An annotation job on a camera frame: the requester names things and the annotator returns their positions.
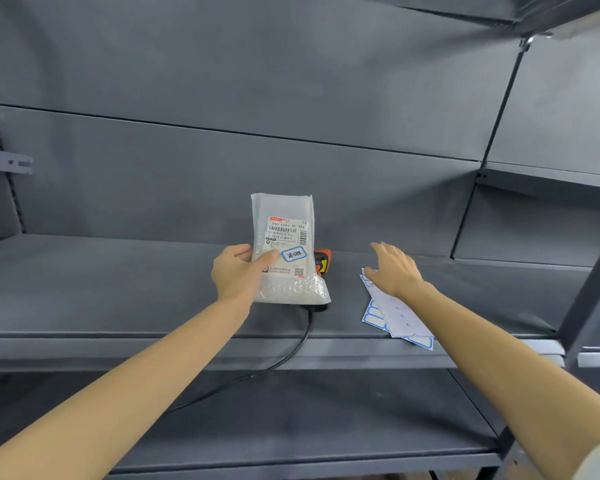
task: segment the package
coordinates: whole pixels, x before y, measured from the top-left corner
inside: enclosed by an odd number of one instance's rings
[[[291,305],[325,305],[331,301],[313,256],[311,196],[251,195],[253,259],[272,249],[278,261],[263,271],[256,301]]]

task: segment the forearm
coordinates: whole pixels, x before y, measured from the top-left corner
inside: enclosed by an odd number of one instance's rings
[[[549,479],[600,444],[600,395],[520,340],[421,282],[400,298],[487,396]]]
[[[250,302],[218,301],[0,448],[0,480],[101,479],[225,345]]]

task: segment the person's left arm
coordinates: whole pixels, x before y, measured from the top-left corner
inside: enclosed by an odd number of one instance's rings
[[[218,300],[49,411],[0,447],[0,480],[101,479],[240,328],[260,274],[248,244],[214,261]]]

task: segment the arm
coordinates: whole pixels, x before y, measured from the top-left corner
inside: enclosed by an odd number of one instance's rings
[[[260,273],[248,244],[214,261],[218,300],[106,373],[0,447],[0,480],[101,479],[140,439],[249,314]]]
[[[372,246],[379,270],[366,268],[367,277],[411,307],[496,407],[544,476],[572,478],[600,444],[600,395],[439,293],[423,281],[413,259],[400,249],[384,243]]]

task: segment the black cable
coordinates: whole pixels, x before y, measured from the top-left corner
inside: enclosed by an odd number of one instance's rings
[[[167,414],[177,411],[179,409],[186,408],[187,406],[190,406],[192,404],[199,403],[200,401],[204,401],[205,399],[207,399],[213,395],[216,395],[219,392],[224,391],[225,389],[231,387],[234,384],[238,384],[238,382],[243,382],[243,381],[246,381],[247,379],[253,379],[254,377],[263,375],[265,372],[273,371],[274,369],[279,368],[282,364],[288,362],[289,359],[291,359],[291,357],[293,357],[296,354],[296,352],[298,352],[298,350],[300,350],[300,347],[302,347],[304,345],[304,343],[306,342],[306,339],[309,337],[309,331],[311,330],[312,323],[313,323],[313,312],[311,310],[309,310],[308,323],[306,326],[306,331],[304,332],[304,337],[302,338],[302,340],[300,340],[300,342],[298,342],[298,345],[296,345],[296,348],[293,349],[289,355],[284,357],[284,359],[280,360],[279,362],[276,362],[275,364],[267,367],[266,369],[253,372],[253,373],[247,374],[245,376],[240,376],[236,379],[233,379],[232,381],[229,381],[225,384],[222,384],[222,385],[216,387],[215,389],[211,389],[209,392],[207,392],[203,395],[199,395],[198,397],[196,397],[190,401],[187,401],[186,403],[178,404],[177,406],[169,408],[169,409],[167,409],[167,411],[164,412],[164,414],[167,415]]]

